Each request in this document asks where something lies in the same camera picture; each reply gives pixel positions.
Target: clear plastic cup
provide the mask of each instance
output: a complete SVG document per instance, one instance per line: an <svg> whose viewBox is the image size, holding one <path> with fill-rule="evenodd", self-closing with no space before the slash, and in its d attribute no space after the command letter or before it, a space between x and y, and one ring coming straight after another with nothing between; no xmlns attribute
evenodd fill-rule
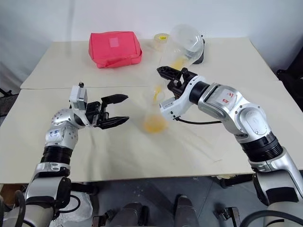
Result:
<svg viewBox="0 0 303 227"><path fill-rule="evenodd" d="M177 70L187 68L201 57L203 49L203 39L199 31L189 25L177 25L168 37L160 65Z"/></svg>

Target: white wall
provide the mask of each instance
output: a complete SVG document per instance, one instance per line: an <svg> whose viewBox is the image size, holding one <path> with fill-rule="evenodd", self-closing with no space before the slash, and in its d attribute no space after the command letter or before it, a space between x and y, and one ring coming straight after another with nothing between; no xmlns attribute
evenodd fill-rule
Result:
<svg viewBox="0 0 303 227"><path fill-rule="evenodd" d="M302 9L302 0L1 0L0 87L3 71L14 83L25 80L51 41L112 30L152 38L179 23L206 37L249 36L276 71L303 45Z"/></svg>

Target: red bag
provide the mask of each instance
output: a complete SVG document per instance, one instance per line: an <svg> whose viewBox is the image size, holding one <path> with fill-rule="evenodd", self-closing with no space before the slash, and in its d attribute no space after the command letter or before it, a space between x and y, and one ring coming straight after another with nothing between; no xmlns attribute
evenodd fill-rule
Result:
<svg viewBox="0 0 303 227"><path fill-rule="evenodd" d="M116 68L138 64L142 50L134 32L92 33L89 55L98 68Z"/></svg>

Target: white table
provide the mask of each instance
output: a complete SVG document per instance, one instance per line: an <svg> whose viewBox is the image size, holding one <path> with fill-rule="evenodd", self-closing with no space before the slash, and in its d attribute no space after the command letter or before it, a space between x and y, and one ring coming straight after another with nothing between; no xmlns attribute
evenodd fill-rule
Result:
<svg viewBox="0 0 303 227"><path fill-rule="evenodd" d="M87 41L54 42L21 88L70 88L79 81L87 87L148 86L150 76L158 76L153 72L159 67L161 53L152 48L152 40L140 40L140 44L140 64L98 69L88 54ZM277 81L248 38L207 38L204 61L189 69L209 83L234 87Z"/></svg>
<svg viewBox="0 0 303 227"><path fill-rule="evenodd" d="M143 96L146 89L88 88L90 102L115 93L129 95L124 102L109 105L108 111L111 116L130 116L130 120L108 130L79 130L79 141L71 157L73 181L251 172L240 145L221 124L195 126L173 121L163 133L145 133L142 121L147 108ZM260 83L258 92L249 84L237 89L264 108L274 134L302 169L303 114L281 82ZM42 157L50 119L57 110L69 107L70 91L68 88L21 90L0 127L0 183L30 180ZM196 106L183 118L213 120Z"/></svg>

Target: orange liquid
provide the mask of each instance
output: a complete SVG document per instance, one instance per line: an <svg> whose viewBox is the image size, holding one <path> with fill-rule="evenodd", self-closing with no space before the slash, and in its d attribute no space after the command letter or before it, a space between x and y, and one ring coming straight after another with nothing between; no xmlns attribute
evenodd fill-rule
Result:
<svg viewBox="0 0 303 227"><path fill-rule="evenodd" d="M167 121L161 114L151 114L146 116L143 127L149 133L158 133L166 129L168 126Z"/></svg>

